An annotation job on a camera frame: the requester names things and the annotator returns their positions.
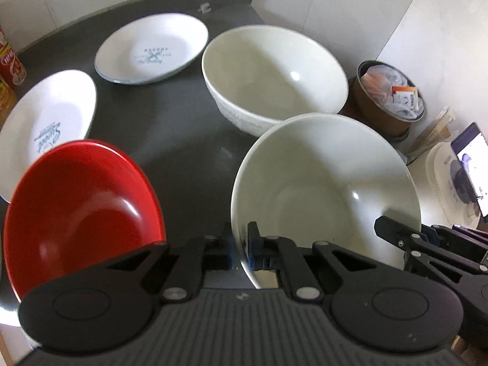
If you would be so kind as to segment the red bowl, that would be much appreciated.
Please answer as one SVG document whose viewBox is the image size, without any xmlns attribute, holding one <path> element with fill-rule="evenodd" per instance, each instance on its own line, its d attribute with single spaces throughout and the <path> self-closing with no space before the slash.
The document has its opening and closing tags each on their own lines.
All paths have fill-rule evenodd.
<svg viewBox="0 0 488 366">
<path fill-rule="evenodd" d="M 27 169 L 7 208 L 3 254 L 22 299 L 52 279 L 166 239 L 142 168 L 101 141 L 71 141 Z"/>
</svg>

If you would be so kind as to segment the smooth white bowl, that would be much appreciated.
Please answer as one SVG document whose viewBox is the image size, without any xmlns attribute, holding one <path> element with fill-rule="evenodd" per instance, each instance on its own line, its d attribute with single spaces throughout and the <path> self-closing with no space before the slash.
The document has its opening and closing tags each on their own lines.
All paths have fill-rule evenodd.
<svg viewBox="0 0 488 366">
<path fill-rule="evenodd" d="M 409 169 L 393 146 L 352 118 L 309 113 L 262 135 L 242 161 L 231 193 L 231 229 L 241 266 L 255 288 L 273 288 L 251 268 L 247 226 L 309 248 L 325 240 L 403 268 L 404 253 L 374 230 L 378 217 L 421 226 Z"/>
</svg>

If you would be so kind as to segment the white bakery plate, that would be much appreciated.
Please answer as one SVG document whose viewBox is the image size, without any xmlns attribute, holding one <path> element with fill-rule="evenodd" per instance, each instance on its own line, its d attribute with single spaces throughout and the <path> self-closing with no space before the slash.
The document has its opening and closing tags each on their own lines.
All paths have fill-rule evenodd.
<svg viewBox="0 0 488 366">
<path fill-rule="evenodd" d="M 94 67 L 114 84 L 152 84 L 188 67 L 204 50 L 208 37 L 207 26 L 194 16 L 145 16 L 108 36 L 96 53 Z"/>
</svg>

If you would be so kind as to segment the white round appliance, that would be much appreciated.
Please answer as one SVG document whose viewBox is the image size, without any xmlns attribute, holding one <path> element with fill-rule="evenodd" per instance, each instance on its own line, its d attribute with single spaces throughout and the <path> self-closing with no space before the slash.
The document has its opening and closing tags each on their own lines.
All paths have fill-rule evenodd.
<svg viewBox="0 0 488 366">
<path fill-rule="evenodd" d="M 481 211 L 451 144 L 436 144 L 429 151 L 428 161 L 429 183 L 447 221 L 445 225 L 477 228 Z"/>
</svg>

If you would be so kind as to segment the smartphone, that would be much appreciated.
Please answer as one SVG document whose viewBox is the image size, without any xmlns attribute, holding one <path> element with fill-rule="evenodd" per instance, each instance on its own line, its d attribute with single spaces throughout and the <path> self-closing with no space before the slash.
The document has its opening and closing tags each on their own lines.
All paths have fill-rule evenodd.
<svg viewBox="0 0 488 366">
<path fill-rule="evenodd" d="M 487 222 L 487 141 L 472 122 L 451 143 L 452 151 L 470 183 L 470 197 L 477 203 L 483 222 Z"/>
</svg>

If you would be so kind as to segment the brown round container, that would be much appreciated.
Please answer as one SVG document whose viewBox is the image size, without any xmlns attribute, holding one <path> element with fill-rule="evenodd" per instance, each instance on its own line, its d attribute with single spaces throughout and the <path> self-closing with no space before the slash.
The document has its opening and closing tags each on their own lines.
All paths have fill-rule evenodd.
<svg viewBox="0 0 488 366">
<path fill-rule="evenodd" d="M 404 73 L 378 60 L 367 60 L 358 65 L 356 76 L 349 80 L 342 114 L 398 143 L 406 139 L 424 111 L 418 87 Z"/>
</svg>

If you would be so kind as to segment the white plate blue print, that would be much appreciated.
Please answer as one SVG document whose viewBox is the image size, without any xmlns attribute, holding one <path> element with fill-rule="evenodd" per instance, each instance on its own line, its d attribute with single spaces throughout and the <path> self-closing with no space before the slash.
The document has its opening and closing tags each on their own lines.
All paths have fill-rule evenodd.
<svg viewBox="0 0 488 366">
<path fill-rule="evenodd" d="M 95 82 L 81 70 L 59 71 L 31 88 L 1 129 L 1 198 L 10 202 L 24 173 L 44 153 L 87 138 L 96 107 Z"/>
</svg>

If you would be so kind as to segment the textured white bowl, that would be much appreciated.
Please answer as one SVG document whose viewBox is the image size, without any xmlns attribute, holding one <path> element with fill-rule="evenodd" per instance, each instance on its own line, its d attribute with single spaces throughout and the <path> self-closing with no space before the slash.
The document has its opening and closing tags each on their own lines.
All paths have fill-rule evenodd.
<svg viewBox="0 0 488 366">
<path fill-rule="evenodd" d="M 348 97 L 344 69 L 321 44 L 269 25 L 227 30 L 205 48 L 201 68 L 220 113 L 259 137 L 305 113 L 339 113 Z"/>
</svg>

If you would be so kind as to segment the small white clip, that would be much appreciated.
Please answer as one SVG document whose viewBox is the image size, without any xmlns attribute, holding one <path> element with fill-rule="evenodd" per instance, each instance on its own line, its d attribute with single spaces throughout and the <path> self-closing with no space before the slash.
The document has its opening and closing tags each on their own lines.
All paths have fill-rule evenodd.
<svg viewBox="0 0 488 366">
<path fill-rule="evenodd" d="M 201 14 L 210 13 L 212 10 L 211 5 L 209 2 L 204 2 L 199 6 L 198 12 Z"/>
</svg>

